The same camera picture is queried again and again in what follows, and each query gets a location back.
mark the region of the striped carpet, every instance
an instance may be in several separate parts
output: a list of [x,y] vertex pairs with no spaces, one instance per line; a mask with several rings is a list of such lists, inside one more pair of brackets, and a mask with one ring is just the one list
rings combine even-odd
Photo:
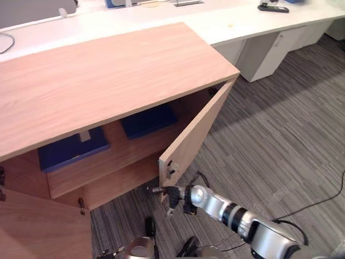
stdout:
[[[186,185],[198,169],[215,192],[268,218],[334,195],[345,169],[345,52],[339,43],[323,36],[290,52],[274,75],[254,83],[239,78],[178,184]],[[146,185],[92,211],[94,256],[142,236],[149,215],[157,221],[161,258],[175,256],[192,235],[219,249],[242,243],[203,211],[190,216],[179,207],[168,220],[167,205],[148,196]],[[287,219],[306,232],[313,248],[345,250],[345,192]],[[223,254],[251,257],[248,245]]]

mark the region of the cable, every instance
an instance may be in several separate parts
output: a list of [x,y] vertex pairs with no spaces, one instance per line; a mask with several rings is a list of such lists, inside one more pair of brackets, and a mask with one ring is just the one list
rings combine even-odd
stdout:
[[223,244],[225,241],[227,241],[229,238],[231,238],[233,236],[235,236],[235,234],[232,234],[231,236],[228,236],[228,237],[222,239],[218,244],[214,245],[214,247],[220,246],[221,244]]
[[341,186],[340,186],[340,190],[339,190],[339,192],[338,192],[337,194],[335,194],[334,196],[329,197],[329,198],[327,198],[327,199],[325,199],[325,200],[323,200],[323,201],[319,201],[319,202],[313,203],[313,204],[311,204],[311,205],[305,206],[305,207],[303,207],[303,208],[301,208],[301,209],[299,209],[299,210],[296,210],[296,211],[294,211],[294,212],[291,212],[291,213],[289,213],[289,214],[287,214],[287,215],[285,215],[285,216],[277,217],[277,218],[274,219],[273,221],[279,220],[279,219],[283,219],[284,217],[292,216],[292,215],[294,215],[294,214],[296,214],[296,213],[298,213],[298,212],[301,212],[302,210],[305,210],[305,209],[310,208],[310,207],[312,207],[312,206],[319,205],[319,204],[321,204],[321,203],[323,203],[323,202],[330,201],[330,200],[336,198],[338,195],[341,194],[341,191],[343,190],[343,186],[344,186],[344,175],[345,175],[345,170],[344,170],[344,172],[343,172],[343,174],[342,174],[342,176],[341,176]]
[[206,186],[211,189],[209,181],[207,180],[207,177],[200,171],[196,172],[193,179],[189,182],[189,185],[193,184],[196,181],[196,179],[198,179],[199,176],[201,176],[201,178],[204,180]]
[[295,223],[291,222],[291,221],[287,221],[287,220],[273,220],[273,222],[277,223],[277,224],[280,224],[280,223],[285,223],[285,224],[289,224],[289,225],[292,225],[294,226],[296,229],[298,229],[302,236],[303,236],[303,244],[305,246],[308,246],[309,245],[309,240],[308,240],[308,237],[307,237],[307,234],[298,226],[296,225]]
[[242,243],[242,244],[240,244],[239,246],[236,246],[236,247],[232,247],[232,248],[229,248],[229,249],[227,249],[227,250],[222,250],[222,252],[227,252],[227,251],[231,251],[231,250],[234,250],[234,249],[236,249],[236,248],[239,248],[239,247],[242,247],[242,246],[244,246],[245,244],[247,244],[247,243]]
[[11,45],[10,45],[7,49],[5,49],[4,51],[0,52],[0,54],[5,54],[5,53],[8,52],[11,48],[13,48],[13,46],[14,46],[15,43],[16,43],[16,40],[15,40],[15,38],[14,38],[12,35],[9,35],[9,34],[7,34],[7,33],[2,33],[2,32],[0,32],[0,35],[4,35],[4,36],[10,37],[10,38],[12,39]]

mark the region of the wooden door panel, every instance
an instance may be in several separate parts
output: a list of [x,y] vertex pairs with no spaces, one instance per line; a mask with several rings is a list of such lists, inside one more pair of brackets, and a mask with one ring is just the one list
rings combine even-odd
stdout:
[[90,212],[5,190],[0,201],[1,258],[91,258]]
[[159,158],[160,186],[173,186],[198,153],[236,79],[228,81]]

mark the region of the blue folder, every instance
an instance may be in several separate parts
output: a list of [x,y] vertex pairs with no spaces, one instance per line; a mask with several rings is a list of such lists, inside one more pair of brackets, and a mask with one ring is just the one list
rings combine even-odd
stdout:
[[109,148],[101,127],[89,130],[90,139],[82,142],[79,134],[40,147],[38,157],[41,171],[49,173],[92,154]]
[[167,104],[135,113],[121,119],[129,139],[139,138],[177,122],[174,112]]

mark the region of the black device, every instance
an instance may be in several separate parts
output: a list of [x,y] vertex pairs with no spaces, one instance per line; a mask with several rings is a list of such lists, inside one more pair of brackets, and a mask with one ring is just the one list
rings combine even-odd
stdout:
[[258,9],[260,11],[266,11],[266,12],[284,12],[284,13],[290,12],[290,10],[286,7],[272,6],[272,5],[268,5],[267,3],[260,4],[258,6]]

